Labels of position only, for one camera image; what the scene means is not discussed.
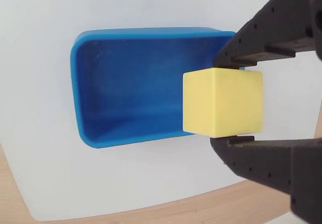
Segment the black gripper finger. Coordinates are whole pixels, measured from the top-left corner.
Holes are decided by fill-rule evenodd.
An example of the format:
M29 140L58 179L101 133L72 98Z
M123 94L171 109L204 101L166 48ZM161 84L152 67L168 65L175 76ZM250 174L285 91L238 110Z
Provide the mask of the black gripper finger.
M269 0L214 59L213 67L240 68L315 51L321 58L321 0Z
M253 136L231 136L210 141L235 174L290 195L295 215L321 223L320 138L256 141Z

